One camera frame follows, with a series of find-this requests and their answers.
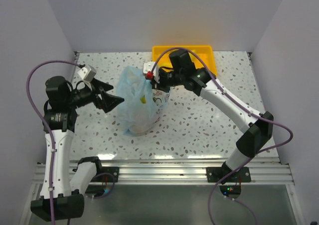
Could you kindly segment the yellow plastic tray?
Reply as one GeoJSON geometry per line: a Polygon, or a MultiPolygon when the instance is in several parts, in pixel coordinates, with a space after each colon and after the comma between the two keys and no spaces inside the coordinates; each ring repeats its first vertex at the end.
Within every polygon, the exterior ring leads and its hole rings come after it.
{"type": "MultiPolygon", "coordinates": [[[[152,47],[152,61],[156,61],[158,57],[167,49],[174,47],[173,45],[158,45],[152,47]]],[[[194,52],[207,66],[211,73],[215,76],[218,75],[213,55],[213,50],[210,45],[178,45],[178,47],[184,47],[194,52]]],[[[169,60],[169,53],[166,53],[159,60],[159,67],[172,68],[169,60]]]]}

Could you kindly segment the light blue plastic bag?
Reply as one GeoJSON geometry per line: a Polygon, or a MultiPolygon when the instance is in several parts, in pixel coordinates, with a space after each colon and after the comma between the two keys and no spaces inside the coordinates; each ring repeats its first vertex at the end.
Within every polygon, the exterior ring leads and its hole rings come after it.
{"type": "Polygon", "coordinates": [[[116,95],[124,98],[117,106],[117,118],[124,132],[139,136],[147,133],[161,119],[170,93],[153,89],[142,69],[128,66],[119,77],[116,95]]]}

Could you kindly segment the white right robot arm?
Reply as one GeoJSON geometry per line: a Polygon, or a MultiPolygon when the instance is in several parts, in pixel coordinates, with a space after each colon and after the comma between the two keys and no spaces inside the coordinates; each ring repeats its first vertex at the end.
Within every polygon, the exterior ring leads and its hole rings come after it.
{"type": "Polygon", "coordinates": [[[212,103],[227,115],[242,132],[236,148],[223,163],[219,172],[226,181],[234,181],[240,175],[240,168],[247,160],[254,158],[270,140],[273,132],[273,115],[260,113],[245,104],[227,90],[206,65],[197,69],[191,60],[193,52],[183,47],[166,50],[172,65],[167,72],[158,66],[156,60],[147,77],[159,90],[169,92],[171,87],[184,86],[204,100],[212,103]]]}

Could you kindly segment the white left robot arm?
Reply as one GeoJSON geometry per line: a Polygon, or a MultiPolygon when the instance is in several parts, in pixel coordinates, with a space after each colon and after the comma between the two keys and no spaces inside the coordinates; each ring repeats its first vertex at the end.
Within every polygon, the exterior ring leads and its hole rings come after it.
{"type": "Polygon", "coordinates": [[[113,86],[97,79],[85,82],[81,89],[73,88],[62,76],[45,83],[48,100],[44,106],[46,164],[42,189],[37,200],[30,204],[33,214],[46,222],[79,218],[84,212],[84,196],[91,181],[102,177],[115,182],[114,174],[104,172],[99,157],[84,157],[78,161],[75,174],[70,176],[70,149],[75,136],[77,108],[93,104],[105,113],[120,103],[121,97],[108,91],[113,86]]]}

